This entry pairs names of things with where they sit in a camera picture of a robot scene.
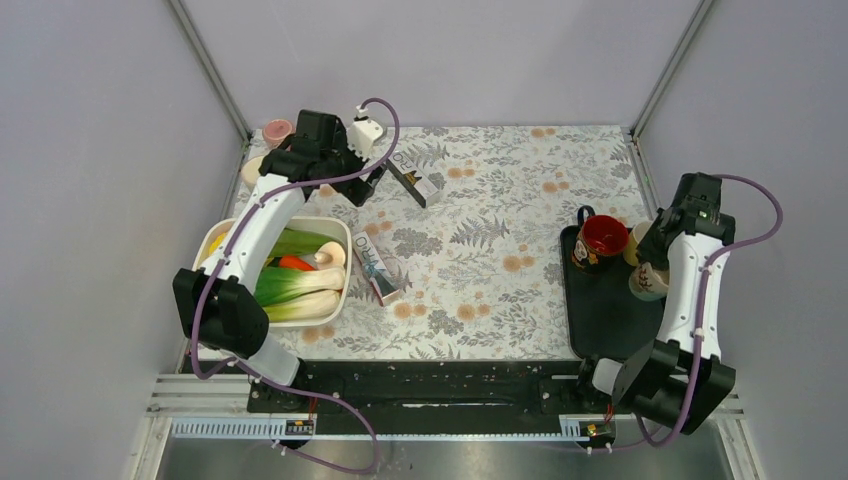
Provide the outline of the plain yellow mug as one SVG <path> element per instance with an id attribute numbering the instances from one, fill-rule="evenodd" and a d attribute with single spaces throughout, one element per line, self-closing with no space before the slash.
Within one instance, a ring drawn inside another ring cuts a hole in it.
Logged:
<path id="1" fill-rule="evenodd" d="M 651 221 L 643 221 L 629 230 L 628 242 L 625 250 L 622 252 L 622 257 L 628 265 L 632 267 L 638 267 L 640 265 L 638 247 L 650 230 L 651 226 Z"/>

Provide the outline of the black orange floral mug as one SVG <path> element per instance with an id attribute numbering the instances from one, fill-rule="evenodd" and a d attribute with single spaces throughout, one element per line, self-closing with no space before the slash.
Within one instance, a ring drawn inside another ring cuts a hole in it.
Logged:
<path id="1" fill-rule="evenodd" d="M 578 208 L 577 227 L 570 261 L 585 274 L 597 275 L 608 270 L 629 242 L 629 230 L 624 223 L 612 216 L 597 214 L 588 205 Z"/>

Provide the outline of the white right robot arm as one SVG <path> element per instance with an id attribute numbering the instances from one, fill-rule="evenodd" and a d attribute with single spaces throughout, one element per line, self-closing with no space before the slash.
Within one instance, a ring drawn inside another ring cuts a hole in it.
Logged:
<path id="1" fill-rule="evenodd" d="M 573 386 L 575 402 L 597 412 L 610 401 L 641 419 L 694 432 L 733 389 L 736 372 L 722 364 L 717 310 L 723 266 L 735 220 L 721 213 L 722 180 L 704 173 L 681 177 L 671 205 L 642 238 L 642 265 L 669 273 L 669 290 L 655 339 L 624 362 L 602 358 Z"/>

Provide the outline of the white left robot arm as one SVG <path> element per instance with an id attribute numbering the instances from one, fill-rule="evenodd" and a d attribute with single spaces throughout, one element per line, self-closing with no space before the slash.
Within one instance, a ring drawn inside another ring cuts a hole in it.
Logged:
<path id="1" fill-rule="evenodd" d="M 324 184 L 360 207 L 374 193 L 385 166 L 374 159 L 384 127 L 363 101 L 350 124 L 338 116 L 299 112 L 295 129 L 262 160 L 248 205 L 222 245 L 198 269 L 180 269 L 172 282 L 184 336 L 228 354 L 253 377 L 272 384 L 272 398 L 288 411 L 309 401 L 310 385 L 298 376 L 299 358 L 269 332 L 270 322 L 254 290 L 265 258 L 284 228 Z"/>

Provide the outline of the pink patterned mug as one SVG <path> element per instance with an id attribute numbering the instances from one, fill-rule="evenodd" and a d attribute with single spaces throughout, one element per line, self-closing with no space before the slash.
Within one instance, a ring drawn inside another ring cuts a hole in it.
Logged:
<path id="1" fill-rule="evenodd" d="M 262 137 L 269 149 L 277 148 L 294 132 L 293 124 L 286 119 L 269 121 L 262 129 Z"/>

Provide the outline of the cream cat pattern mug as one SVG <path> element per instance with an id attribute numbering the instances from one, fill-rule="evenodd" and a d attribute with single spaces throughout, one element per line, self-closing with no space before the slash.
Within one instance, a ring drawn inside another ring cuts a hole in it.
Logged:
<path id="1" fill-rule="evenodd" d="M 631 294 L 641 301 L 656 301 L 667 296 L 670 272 L 654 268 L 650 263 L 641 263 L 631 273 L 628 287 Z"/>

